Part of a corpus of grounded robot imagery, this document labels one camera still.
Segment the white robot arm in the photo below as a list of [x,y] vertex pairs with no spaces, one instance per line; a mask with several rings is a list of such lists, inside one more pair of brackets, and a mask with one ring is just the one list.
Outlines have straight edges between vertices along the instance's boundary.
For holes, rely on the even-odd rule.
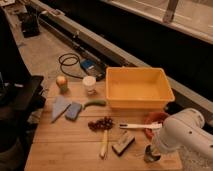
[[167,117],[154,133],[152,146],[161,154],[176,151],[181,145],[213,160],[213,135],[203,130],[204,116],[194,108],[186,108]]

